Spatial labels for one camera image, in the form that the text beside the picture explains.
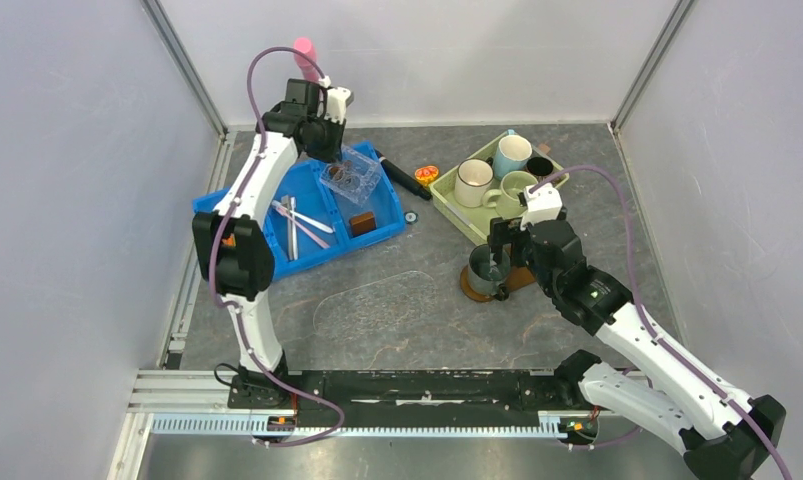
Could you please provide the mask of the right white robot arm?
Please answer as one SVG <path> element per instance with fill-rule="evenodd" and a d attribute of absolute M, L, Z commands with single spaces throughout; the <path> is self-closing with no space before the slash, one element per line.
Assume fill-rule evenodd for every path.
<path fill-rule="evenodd" d="M 699 479 L 748 479 L 772 459 L 791 475 L 777 446 L 786 419 L 770 395 L 757 398 L 720 378 L 647 313 L 614 276 L 590 265 L 563 219 L 529 226 L 495 218 L 487 239 L 492 257 L 509 249 L 512 265 L 529 270 L 555 309 L 627 358 L 646 376 L 635 381 L 579 350 L 556 369 L 557 400 L 615 412 L 663 440 Z"/>

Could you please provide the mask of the brown oval wooden tray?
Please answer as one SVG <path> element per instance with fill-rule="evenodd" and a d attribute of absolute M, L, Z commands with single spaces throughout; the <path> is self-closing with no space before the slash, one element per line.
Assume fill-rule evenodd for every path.
<path fill-rule="evenodd" d="M 470 292 L 468 291 L 467 282 L 466 282 L 466 267 L 467 267 L 467 265 L 462 269 L 462 271 L 460 273 L 460 277 L 459 277 L 459 285 L 460 285 L 460 289 L 461 289 L 462 293 L 468 299 L 470 299 L 470 300 L 472 300 L 474 302 L 478 302 L 478 303 L 488 303 L 488 302 L 491 302 L 491 301 L 498 301 L 498 300 L 491 300 L 491 301 L 486 301 L 486 302 L 479 302 L 479 301 L 475 301 L 474 299 L 471 298 Z M 534 282 L 535 282 L 535 280 L 534 280 L 533 276 L 531 275 L 530 271 L 527 268 L 525 268 L 525 267 L 516 268 L 516 267 L 512 267 L 511 266 L 511 271 L 510 271 L 509 277 L 508 277 L 507 282 L 506 282 L 506 286 L 507 286 L 507 289 L 508 289 L 508 292 L 509 292 L 509 297 L 510 297 L 510 295 L 512 293 L 514 293 L 514 292 L 516 292 L 518 290 L 521 290 L 521 289 L 533 284 Z"/>

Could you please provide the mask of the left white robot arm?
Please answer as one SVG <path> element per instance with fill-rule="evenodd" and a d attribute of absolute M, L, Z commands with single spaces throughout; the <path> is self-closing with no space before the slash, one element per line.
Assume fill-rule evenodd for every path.
<path fill-rule="evenodd" d="M 302 155 L 333 163 L 341 158 L 353 92 L 290 79 L 284 98 L 256 113 L 256 135 L 236 182 L 210 212 L 192 220 L 199 266 L 215 304 L 228 311 L 239 345 L 231 387 L 253 393 L 267 407 L 295 393 L 267 298 L 275 260 L 261 225 L 288 170 Z"/>

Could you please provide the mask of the dark grey mug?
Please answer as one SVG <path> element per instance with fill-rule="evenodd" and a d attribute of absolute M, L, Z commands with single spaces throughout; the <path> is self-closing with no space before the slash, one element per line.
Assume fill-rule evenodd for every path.
<path fill-rule="evenodd" d="M 509 297 L 506 286 L 511 271 L 510 256 L 505 248 L 494 252 L 488 245 L 476 246 L 466 267 L 466 282 L 475 301 L 504 301 Z"/>

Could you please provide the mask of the clear plastic toothbrush holder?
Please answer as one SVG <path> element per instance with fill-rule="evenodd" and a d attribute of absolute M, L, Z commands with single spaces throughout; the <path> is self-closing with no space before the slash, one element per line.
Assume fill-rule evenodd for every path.
<path fill-rule="evenodd" d="M 377 160 L 343 145 L 340 160 L 326 164 L 321 170 L 319 181 L 333 193 L 362 206 L 380 181 L 381 171 Z"/>

